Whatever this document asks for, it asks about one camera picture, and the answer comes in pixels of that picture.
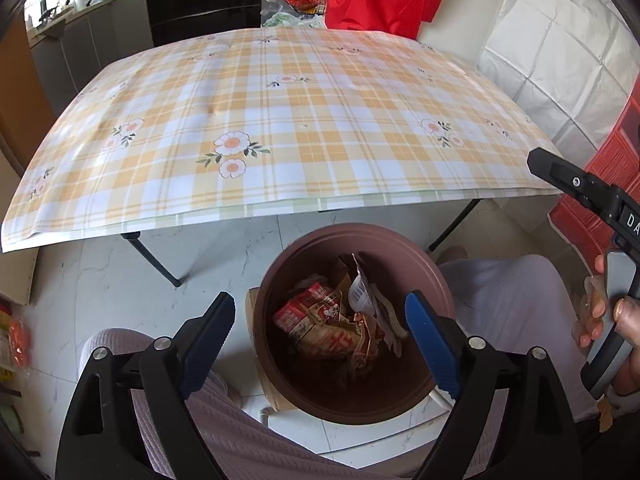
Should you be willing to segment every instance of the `pants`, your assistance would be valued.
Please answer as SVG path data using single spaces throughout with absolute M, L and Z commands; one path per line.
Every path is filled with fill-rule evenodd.
M 458 260 L 440 269 L 453 294 L 460 325 L 499 350 L 524 353 L 532 346 L 542 346 L 556 367 L 574 420 L 597 414 L 595 401 L 580 382 L 584 357 L 571 336 L 574 310 L 558 272 L 548 260 L 541 256 Z M 151 342 L 150 337 L 132 330 L 104 330 L 85 343 L 81 368 L 98 346 L 119 354 L 141 351 Z M 132 395 L 152 466 L 173 477 L 144 393 L 133 391 Z M 497 392 L 468 476 L 486 467 L 505 402 L 506 392 Z M 233 405 L 210 379 L 186 404 L 204 442 L 230 480 L 395 479 L 324 459 L 274 433 Z

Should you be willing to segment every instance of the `blue gripper pad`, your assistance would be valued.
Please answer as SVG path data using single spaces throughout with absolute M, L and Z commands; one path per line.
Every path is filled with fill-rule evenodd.
M 409 330 L 418 343 L 422 357 L 441 390 L 449 393 L 452 399 L 460 396 L 459 352 L 449 345 L 451 342 L 441 330 L 451 327 L 443 326 L 454 320 L 438 316 L 426 298 L 418 291 L 411 292 L 404 300 L 404 315 Z
M 233 298 L 221 292 L 204 316 L 188 321 L 193 322 L 188 326 L 193 333 L 193 341 L 182 356 L 180 393 L 183 399 L 188 399 L 193 392 L 202 388 L 235 319 Z

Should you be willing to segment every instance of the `tablecloth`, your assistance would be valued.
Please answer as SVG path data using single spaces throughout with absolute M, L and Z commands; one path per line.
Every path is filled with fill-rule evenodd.
M 382 32 L 245 29 L 104 68 L 31 161 L 2 249 L 325 208 L 557 192 L 476 70 Z

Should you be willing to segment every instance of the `tile floor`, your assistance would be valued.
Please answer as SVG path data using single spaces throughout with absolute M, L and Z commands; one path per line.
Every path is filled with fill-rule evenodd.
M 243 302 L 284 247 L 320 226 L 368 222 L 426 246 L 466 202 L 399 205 L 238 219 L 146 232 L 145 245 L 174 275 L 189 279 L 173 288 L 119 236 L 41 248 L 30 306 L 21 309 L 33 333 L 33 368 L 21 379 L 17 403 L 24 443 L 42 456 L 53 477 L 58 439 L 78 380 L 84 342 L 105 328 L 124 327 L 157 337 L 171 335 L 200 316 L 220 290 L 236 298 L 236 323 L 214 368 L 244 397 L 257 418 L 267 406 L 254 365 Z M 542 249 L 492 200 L 483 201 L 438 252 L 462 244 L 473 258 L 506 258 Z M 270 417 L 270 427 L 310 450 L 365 466 L 436 438 L 446 414 L 429 398 L 393 420 L 371 426 L 323 422 L 299 410 Z

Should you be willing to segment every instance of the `screw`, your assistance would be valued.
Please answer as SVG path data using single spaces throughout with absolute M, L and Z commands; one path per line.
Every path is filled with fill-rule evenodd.
M 105 357 L 107 357 L 108 351 L 104 346 L 100 346 L 99 348 L 96 348 L 94 350 L 94 353 L 92 354 L 92 356 L 94 357 L 95 360 L 99 361 L 100 359 L 104 359 Z
M 156 350 L 166 350 L 169 346 L 171 346 L 171 340 L 168 337 L 159 337 L 154 341 Z
M 540 348 L 539 346 L 534 346 L 531 349 L 531 355 L 536 359 L 545 359 L 546 358 L 546 350 L 544 348 Z
M 486 346 L 486 341 L 478 336 L 470 337 L 469 346 L 475 350 L 482 350 Z

